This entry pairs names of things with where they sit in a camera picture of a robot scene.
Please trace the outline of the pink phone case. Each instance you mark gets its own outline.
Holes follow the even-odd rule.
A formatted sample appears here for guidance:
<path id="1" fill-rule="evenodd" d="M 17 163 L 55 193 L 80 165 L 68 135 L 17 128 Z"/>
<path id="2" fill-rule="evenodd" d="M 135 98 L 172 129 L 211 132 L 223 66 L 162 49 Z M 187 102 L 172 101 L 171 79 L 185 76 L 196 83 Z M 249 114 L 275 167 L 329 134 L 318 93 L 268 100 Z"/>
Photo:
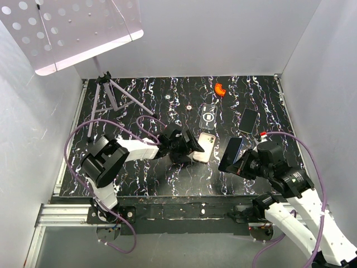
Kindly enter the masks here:
<path id="1" fill-rule="evenodd" d="M 206 132 L 202 132 L 198 139 L 199 145 L 204 149 L 204 152 L 197 152 L 193 153 L 193 160 L 208 163 L 214 149 L 215 144 L 215 136 Z"/>

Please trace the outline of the clear phone case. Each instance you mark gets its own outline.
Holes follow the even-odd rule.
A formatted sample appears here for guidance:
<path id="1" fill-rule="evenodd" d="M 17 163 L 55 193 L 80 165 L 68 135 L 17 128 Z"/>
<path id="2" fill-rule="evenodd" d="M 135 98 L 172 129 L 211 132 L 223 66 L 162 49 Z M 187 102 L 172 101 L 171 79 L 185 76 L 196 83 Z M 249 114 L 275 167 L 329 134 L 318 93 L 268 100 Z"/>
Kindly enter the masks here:
<path id="1" fill-rule="evenodd" d="M 204 103 L 201 109 L 199 127 L 204 130 L 213 130 L 218 108 L 216 105 Z"/>

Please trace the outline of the phone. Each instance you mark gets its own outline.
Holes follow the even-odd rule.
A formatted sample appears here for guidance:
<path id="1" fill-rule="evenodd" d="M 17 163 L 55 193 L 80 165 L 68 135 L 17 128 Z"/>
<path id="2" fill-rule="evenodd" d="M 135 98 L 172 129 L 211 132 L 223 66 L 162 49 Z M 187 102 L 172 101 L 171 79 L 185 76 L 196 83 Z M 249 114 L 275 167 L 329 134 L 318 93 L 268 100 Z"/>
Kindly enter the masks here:
<path id="1" fill-rule="evenodd" d="M 224 151 L 221 158 L 218 170 L 227 172 L 228 167 L 236 163 L 239 159 L 240 149 L 242 147 L 243 139 L 239 137 L 232 137 Z"/>
<path id="2" fill-rule="evenodd" d="M 238 130 L 247 134 L 252 134 L 255 122 L 258 117 L 258 112 L 246 108 L 240 120 Z"/>

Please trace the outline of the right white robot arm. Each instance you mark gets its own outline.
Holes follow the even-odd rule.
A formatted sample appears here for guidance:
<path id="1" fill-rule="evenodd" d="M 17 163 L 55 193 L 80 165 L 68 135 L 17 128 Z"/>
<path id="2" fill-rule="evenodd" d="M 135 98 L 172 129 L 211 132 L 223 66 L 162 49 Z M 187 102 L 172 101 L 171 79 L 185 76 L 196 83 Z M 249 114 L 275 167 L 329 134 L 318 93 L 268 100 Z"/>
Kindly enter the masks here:
<path id="1" fill-rule="evenodd" d="M 322 211 L 322 201 L 306 172 L 289 166 L 282 148 L 273 141 L 260 142 L 242 156 L 241 146 L 241 138 L 229 140 L 219 170 L 249 180 L 267 179 L 303 221 L 298 221 L 270 192 L 257 196 L 250 209 L 231 217 L 247 214 L 259 222 L 275 224 L 312 259 L 312 267 L 356 267 L 356 246 L 343 235 L 329 212 Z"/>

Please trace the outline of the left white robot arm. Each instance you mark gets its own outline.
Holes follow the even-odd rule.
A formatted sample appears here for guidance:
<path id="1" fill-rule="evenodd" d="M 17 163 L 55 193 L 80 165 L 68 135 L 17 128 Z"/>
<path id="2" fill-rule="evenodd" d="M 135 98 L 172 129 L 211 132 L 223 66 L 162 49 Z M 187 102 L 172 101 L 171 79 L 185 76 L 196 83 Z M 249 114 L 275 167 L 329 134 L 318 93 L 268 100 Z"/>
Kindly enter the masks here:
<path id="1" fill-rule="evenodd" d="M 81 169 L 95 194 L 91 206 L 100 220 L 113 223 L 119 216 L 114 179 L 126 162 L 169 156 L 173 164 L 185 164 L 191 161 L 190 154 L 204 151 L 192 131 L 183 131 L 175 123 L 142 141 L 102 136 L 81 161 Z"/>

